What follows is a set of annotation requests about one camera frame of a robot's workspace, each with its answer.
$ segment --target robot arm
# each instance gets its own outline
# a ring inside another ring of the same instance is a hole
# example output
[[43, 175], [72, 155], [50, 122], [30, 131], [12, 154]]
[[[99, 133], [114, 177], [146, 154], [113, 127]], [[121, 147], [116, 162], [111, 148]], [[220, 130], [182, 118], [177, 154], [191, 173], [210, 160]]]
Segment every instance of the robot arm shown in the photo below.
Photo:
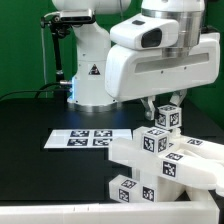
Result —
[[219, 34], [201, 34], [204, 8], [204, 0], [144, 0], [141, 14], [111, 29], [117, 45], [107, 59], [107, 92], [126, 101], [214, 82]]

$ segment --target cube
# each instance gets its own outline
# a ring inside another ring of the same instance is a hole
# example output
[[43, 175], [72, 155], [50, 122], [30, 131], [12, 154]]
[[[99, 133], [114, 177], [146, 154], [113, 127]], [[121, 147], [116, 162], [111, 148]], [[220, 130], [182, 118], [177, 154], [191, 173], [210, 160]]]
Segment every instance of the cube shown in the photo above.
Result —
[[142, 149], [155, 155], [169, 149], [170, 132], [157, 127], [149, 128], [142, 135]]
[[118, 175], [110, 181], [110, 198], [121, 203], [140, 202], [140, 184], [131, 178]]
[[158, 107], [159, 115], [158, 119], [155, 120], [155, 126], [165, 129], [172, 130], [182, 125], [181, 108], [171, 105], [165, 105]]

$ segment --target white plastic casing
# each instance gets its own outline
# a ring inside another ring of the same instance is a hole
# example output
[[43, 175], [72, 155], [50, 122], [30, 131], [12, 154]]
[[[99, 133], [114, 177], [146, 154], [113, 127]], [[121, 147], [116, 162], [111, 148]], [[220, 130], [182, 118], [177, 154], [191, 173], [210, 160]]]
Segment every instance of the white plastic casing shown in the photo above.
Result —
[[204, 0], [143, 0], [143, 9], [163, 12], [201, 12]]
[[177, 42], [179, 24], [176, 20], [150, 18], [141, 14], [114, 26], [110, 31], [110, 38], [120, 46], [133, 50], [144, 50], [147, 48], [142, 47], [142, 37], [154, 29], [160, 29], [162, 31], [161, 43], [156, 47], [168, 47]]
[[[119, 0], [52, 0], [58, 10], [91, 9], [96, 14], [114, 14], [121, 11]], [[122, 9], [125, 11], [131, 0], [122, 0]]]
[[135, 51], [115, 45], [107, 59], [106, 91], [126, 101], [201, 86], [216, 80], [219, 63], [218, 33], [201, 35], [185, 58], [162, 58], [157, 48]]

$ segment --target black table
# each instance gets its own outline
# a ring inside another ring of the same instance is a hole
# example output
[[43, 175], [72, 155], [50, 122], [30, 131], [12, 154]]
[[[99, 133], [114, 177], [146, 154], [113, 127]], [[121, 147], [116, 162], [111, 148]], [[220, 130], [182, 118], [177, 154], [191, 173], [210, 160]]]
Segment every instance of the black table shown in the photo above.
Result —
[[[183, 135], [224, 144], [218, 125], [188, 100], [182, 108]], [[0, 205], [113, 203], [108, 182], [131, 172], [108, 161], [107, 149], [52, 152], [44, 150], [44, 144], [53, 129], [134, 130], [153, 124], [138, 101], [95, 114], [71, 111], [54, 99], [1, 101]], [[221, 223], [224, 203], [211, 193], [221, 209]]]

